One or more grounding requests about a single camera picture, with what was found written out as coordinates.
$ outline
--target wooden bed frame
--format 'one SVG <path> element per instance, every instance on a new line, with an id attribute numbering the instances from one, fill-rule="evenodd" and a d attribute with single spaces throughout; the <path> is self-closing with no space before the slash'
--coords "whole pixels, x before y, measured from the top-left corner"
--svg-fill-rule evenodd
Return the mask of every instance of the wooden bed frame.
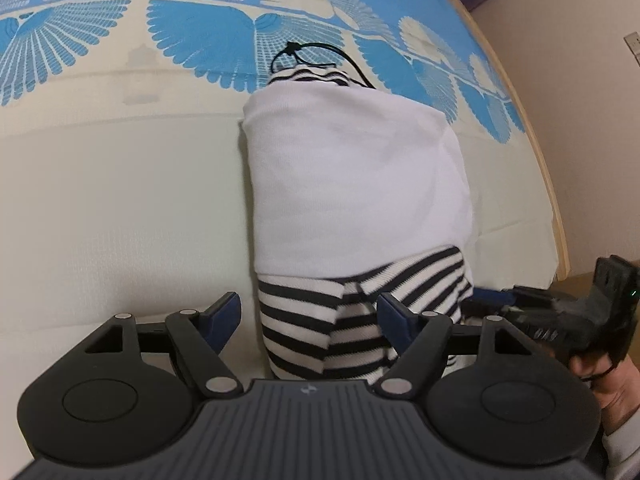
<path id="1" fill-rule="evenodd" d="M 558 270 L 556 271 L 556 278 L 558 280 L 564 280 L 568 277 L 569 271 L 571 270 L 571 265 L 569 263 L 569 251 L 566 244 L 566 236 L 564 234 L 564 227 L 562 226 L 562 217 L 560 216 L 560 208 L 558 207 L 558 200 L 556 199 L 556 192 L 554 191 L 554 187 L 551 183 L 551 176 L 549 175 L 549 170 L 546 167 L 545 158 L 542 155 L 542 150 L 540 150 L 540 144 L 538 143 L 538 139 L 536 137 L 535 132 L 533 131 L 533 127 L 531 126 L 531 122 L 527 117 L 526 112 L 524 111 L 524 107 L 522 106 L 522 102 L 518 97 L 509 76 L 507 76 L 506 70 L 500 63 L 498 56 L 495 51 L 492 49 L 489 41 L 478 27 L 478 24 L 473 19 L 471 14 L 466 10 L 466 7 L 462 4 L 460 0 L 449 0 L 453 6 L 458 11 L 458 14 L 465 21 L 466 26 L 469 28 L 471 33 L 476 38 L 476 41 L 480 44 L 485 54 L 491 60 L 492 65 L 502 78 L 502 82 L 504 83 L 505 88 L 510 94 L 511 100 L 518 110 L 520 114 L 520 118 L 522 119 L 522 123 L 525 126 L 527 131 L 527 137 L 529 137 L 529 142 L 531 143 L 531 147 L 533 148 L 533 152 L 536 154 L 536 160 L 538 161 L 538 165 L 540 167 L 540 171 L 542 172 L 542 178 L 545 181 L 546 192 L 549 195 L 549 200 L 551 200 L 551 207 L 554 212 L 554 220 L 553 220 L 553 229 L 554 229 L 554 237 L 556 238 L 556 249 L 558 250 Z"/>

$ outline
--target wall outlet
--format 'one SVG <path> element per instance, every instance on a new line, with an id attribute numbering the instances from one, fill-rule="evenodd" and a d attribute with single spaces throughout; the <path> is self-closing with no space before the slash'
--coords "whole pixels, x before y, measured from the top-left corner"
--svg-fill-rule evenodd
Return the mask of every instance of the wall outlet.
<path id="1" fill-rule="evenodd" d="M 634 56 L 636 56 L 638 64 L 640 64 L 640 34 L 634 32 L 633 34 L 625 36 L 625 42 Z"/>

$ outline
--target person's arm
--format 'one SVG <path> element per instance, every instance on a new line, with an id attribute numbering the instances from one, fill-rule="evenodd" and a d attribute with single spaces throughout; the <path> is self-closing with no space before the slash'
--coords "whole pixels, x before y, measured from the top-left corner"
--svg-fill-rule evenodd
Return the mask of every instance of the person's arm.
<path id="1" fill-rule="evenodd" d="M 574 357 L 572 372 L 587 377 L 605 372 L 608 356 Z M 602 443 L 609 457 L 607 480 L 640 478 L 640 371 L 627 356 L 614 370 L 593 381 L 591 389 L 602 409 Z"/>

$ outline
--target wall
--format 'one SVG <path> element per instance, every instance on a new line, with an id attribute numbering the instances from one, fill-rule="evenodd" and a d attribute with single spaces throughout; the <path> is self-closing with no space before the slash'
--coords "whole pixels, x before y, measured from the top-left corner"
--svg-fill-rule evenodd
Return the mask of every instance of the wall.
<path id="1" fill-rule="evenodd" d="M 572 273 L 640 258 L 640 0 L 489 0 L 473 17 L 508 72 L 558 196 Z"/>

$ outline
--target folded shirt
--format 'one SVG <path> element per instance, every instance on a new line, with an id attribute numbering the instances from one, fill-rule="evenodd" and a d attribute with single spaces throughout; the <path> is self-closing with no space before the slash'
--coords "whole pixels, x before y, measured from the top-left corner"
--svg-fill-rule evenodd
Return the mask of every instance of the folded shirt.
<path id="1" fill-rule="evenodd" d="M 470 237 L 445 115 L 339 74 L 278 72 L 244 106 L 260 274 L 352 276 Z"/>

